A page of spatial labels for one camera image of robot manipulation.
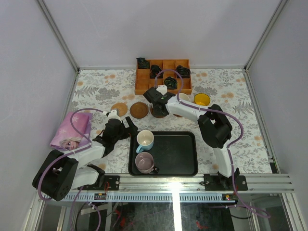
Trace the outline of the woven rattan coaster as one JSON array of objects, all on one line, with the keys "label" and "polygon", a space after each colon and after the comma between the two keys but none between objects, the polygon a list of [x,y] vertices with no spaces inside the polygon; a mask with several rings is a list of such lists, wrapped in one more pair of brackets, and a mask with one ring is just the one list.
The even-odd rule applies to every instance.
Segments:
[{"label": "woven rattan coaster", "polygon": [[125,103],[115,103],[112,107],[111,110],[117,110],[118,115],[120,117],[124,116],[127,111],[128,111],[128,107]]}]

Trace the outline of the blue mug white inside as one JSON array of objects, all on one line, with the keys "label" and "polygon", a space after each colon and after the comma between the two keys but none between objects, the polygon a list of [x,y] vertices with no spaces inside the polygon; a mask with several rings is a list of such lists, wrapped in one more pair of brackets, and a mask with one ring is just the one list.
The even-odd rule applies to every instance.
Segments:
[{"label": "blue mug white inside", "polygon": [[150,150],[154,145],[154,134],[148,130],[142,130],[137,135],[138,148],[136,153],[141,153]]}]

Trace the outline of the pink mug white inside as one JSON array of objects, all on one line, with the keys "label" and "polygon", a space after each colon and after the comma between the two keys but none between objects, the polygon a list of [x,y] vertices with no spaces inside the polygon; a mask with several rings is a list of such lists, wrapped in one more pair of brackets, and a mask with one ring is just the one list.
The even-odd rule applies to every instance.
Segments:
[{"label": "pink mug white inside", "polygon": [[188,102],[190,101],[189,96],[185,93],[180,93],[179,99],[182,100],[182,101],[188,101]]}]

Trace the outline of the lilac mug black handle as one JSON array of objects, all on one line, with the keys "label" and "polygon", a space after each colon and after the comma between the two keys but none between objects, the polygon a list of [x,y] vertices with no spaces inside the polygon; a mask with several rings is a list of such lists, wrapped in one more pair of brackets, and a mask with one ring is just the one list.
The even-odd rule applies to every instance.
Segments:
[{"label": "lilac mug black handle", "polygon": [[142,152],[137,154],[135,158],[135,165],[138,171],[142,174],[150,174],[159,172],[159,168],[154,164],[153,156],[148,152]]}]

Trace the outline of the yellow mug black outside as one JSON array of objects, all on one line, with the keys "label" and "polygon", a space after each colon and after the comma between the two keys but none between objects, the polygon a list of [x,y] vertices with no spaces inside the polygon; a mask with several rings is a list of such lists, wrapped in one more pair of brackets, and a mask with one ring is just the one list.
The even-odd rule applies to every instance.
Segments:
[{"label": "yellow mug black outside", "polygon": [[194,97],[194,103],[197,105],[208,106],[210,104],[210,97],[204,93],[198,93]]}]

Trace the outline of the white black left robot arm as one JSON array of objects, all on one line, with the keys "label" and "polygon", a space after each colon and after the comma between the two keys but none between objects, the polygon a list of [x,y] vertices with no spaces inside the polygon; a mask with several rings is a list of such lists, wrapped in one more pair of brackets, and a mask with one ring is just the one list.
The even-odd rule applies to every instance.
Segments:
[{"label": "white black left robot arm", "polygon": [[105,186],[105,172],[91,162],[109,155],[119,140],[137,134],[138,127],[129,116],[125,123],[112,118],[92,143],[66,153],[51,151],[32,182],[40,199],[61,201],[71,189],[81,187],[102,189]]}]

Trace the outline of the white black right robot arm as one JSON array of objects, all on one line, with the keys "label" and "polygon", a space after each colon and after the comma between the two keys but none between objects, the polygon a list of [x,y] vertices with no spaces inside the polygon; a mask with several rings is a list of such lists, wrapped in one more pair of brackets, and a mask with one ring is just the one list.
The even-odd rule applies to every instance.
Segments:
[{"label": "white black right robot arm", "polygon": [[167,92],[162,94],[158,88],[149,88],[143,96],[152,105],[155,116],[175,114],[198,124],[203,141],[213,148],[218,162],[220,186],[225,190],[232,189],[237,179],[230,153],[232,125],[228,114],[220,106],[213,104],[207,108],[180,99],[180,96]]}]

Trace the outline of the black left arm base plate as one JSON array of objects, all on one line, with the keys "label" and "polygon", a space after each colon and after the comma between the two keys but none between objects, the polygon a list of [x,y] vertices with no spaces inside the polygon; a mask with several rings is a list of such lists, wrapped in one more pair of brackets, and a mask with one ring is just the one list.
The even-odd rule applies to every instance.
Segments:
[{"label": "black left arm base plate", "polygon": [[103,191],[118,191],[120,185],[120,176],[104,175],[98,178],[97,190]]}]

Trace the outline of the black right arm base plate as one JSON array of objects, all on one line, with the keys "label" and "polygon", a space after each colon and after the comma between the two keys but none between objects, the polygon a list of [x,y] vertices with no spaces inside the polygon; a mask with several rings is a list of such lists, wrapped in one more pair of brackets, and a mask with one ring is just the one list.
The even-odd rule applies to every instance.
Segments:
[{"label": "black right arm base plate", "polygon": [[[244,175],[234,174],[235,189],[237,191],[247,191],[247,181]],[[232,176],[226,178],[221,174],[204,174],[204,180],[199,182],[206,191],[233,191]]]}]

